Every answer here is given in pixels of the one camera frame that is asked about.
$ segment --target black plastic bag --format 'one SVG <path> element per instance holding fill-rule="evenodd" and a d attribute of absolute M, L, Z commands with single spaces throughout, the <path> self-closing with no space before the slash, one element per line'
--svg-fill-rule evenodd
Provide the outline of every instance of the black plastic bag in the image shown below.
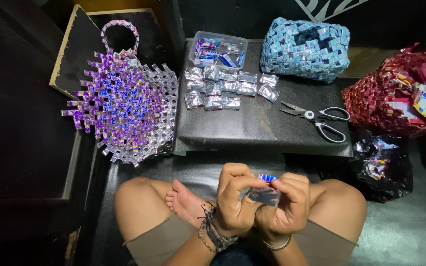
<path fill-rule="evenodd" d="M 384 203 L 413 191 L 406 139 L 372 136 L 369 131 L 359 130 L 353 152 L 355 157 L 349 166 L 355 178 L 350 184 L 361 191 L 366 200 Z"/>

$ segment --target plastic container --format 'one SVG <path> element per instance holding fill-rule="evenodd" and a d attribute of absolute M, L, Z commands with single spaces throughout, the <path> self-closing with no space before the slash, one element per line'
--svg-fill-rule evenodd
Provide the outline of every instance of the plastic container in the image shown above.
<path fill-rule="evenodd" d="M 195 59 L 196 59 L 196 57 L 195 57 L 195 46 L 196 46 L 196 43 L 198 42 L 198 40 L 201 39 L 201 38 L 215 39 L 215 40 L 218 40 L 220 42 L 225 42 L 225 43 L 237 45 L 238 48 L 240 49 L 240 51 L 244 51 L 244 57 L 243 57 L 243 60 L 241 62 L 241 65 L 238 66 L 238 67 L 229 67 L 229 66 L 224 65 L 223 62 L 220 59 L 216 59 L 215 64 L 210 64 L 210 63 L 205 63 L 205 62 L 202 62 L 201 64 L 195 64 Z M 214 50 L 223 53 L 223 52 L 226 51 L 226 48 L 217 47 Z M 219 34 L 219 33 L 206 32 L 206 31 L 198 31 L 197 33 L 195 33 L 195 38 L 194 38 L 194 41 L 193 41 L 192 48 L 190 48 L 190 53 L 188 54 L 188 58 L 190 59 L 190 61 L 193 62 L 193 64 L 195 64 L 196 66 L 199 66 L 199 67 L 215 65 L 215 66 L 219 66 L 219 67 L 224 68 L 224 69 L 239 71 L 240 69 L 243 68 L 244 62 L 246 61 L 247 51 L 248 51 L 248 41 L 244 38 L 235 37 L 235 36 L 231 36 L 231 35 L 224 35 L 224 34 Z M 236 63 L 236 59 L 238 58 L 238 55 L 228 54 L 228 56 L 234 61 L 234 63 Z"/>

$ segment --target shorts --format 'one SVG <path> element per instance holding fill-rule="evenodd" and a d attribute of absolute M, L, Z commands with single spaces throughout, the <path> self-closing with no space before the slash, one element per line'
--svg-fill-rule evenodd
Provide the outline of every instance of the shorts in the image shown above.
<path fill-rule="evenodd" d="M 172 213 L 158 226 L 125 244 L 139 266 L 160 266 L 195 231 L 190 223 Z M 310 220 L 293 237 L 310 266 L 343 266 L 357 246 Z"/>

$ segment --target scissor handle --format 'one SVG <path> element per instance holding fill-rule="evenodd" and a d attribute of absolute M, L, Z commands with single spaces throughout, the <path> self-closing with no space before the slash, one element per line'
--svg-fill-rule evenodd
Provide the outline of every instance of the scissor handle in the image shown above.
<path fill-rule="evenodd" d="M 320 131 L 321 135 L 329 142 L 333 142 L 333 143 L 343 143 L 346 140 L 346 136 L 341 133 L 340 131 L 336 130 L 334 127 L 331 127 L 327 124 L 323 124 L 323 123 L 319 123 L 319 122 L 315 122 L 315 126 L 318 128 L 318 130 Z M 331 130 L 332 132 L 336 133 L 336 135 L 340 136 L 342 139 L 339 141 L 335 141 L 334 139 L 329 138 L 325 132 L 323 131 L 323 128 L 328 128 L 329 130 Z"/>
<path fill-rule="evenodd" d="M 342 114 L 344 114 L 346 117 L 332 116 L 332 115 L 330 115 L 330 114 L 327 114 L 327 112 L 328 112 L 328 111 L 332 111 L 332 110 L 339 111 L 339 112 L 341 112 Z M 348 113 L 345 109 L 340 108 L 340 107 L 328 107 L 328 108 L 326 108 L 325 110 L 319 111 L 319 113 L 320 113 L 322 116 L 327 116 L 327 117 L 329 117 L 329 118 L 331 118 L 331 119 L 333 119 L 333 120 L 349 121 L 349 118 L 351 117 L 351 116 L 349 115 L 349 113 Z"/>

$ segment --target foot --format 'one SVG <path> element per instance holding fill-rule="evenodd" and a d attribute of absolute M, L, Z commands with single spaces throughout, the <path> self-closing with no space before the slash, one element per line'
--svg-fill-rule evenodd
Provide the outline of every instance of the foot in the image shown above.
<path fill-rule="evenodd" d="M 167 206 L 177 212 L 177 215 L 188 221 L 195 228 L 200 228 L 203 219 L 197 219 L 198 217 L 205 217 L 203 204 L 206 204 L 205 208 L 210 209 L 210 204 L 206 200 L 198 195 L 195 195 L 190 189 L 186 188 L 177 179 L 172 183 L 174 190 L 168 190 L 165 202 Z"/>

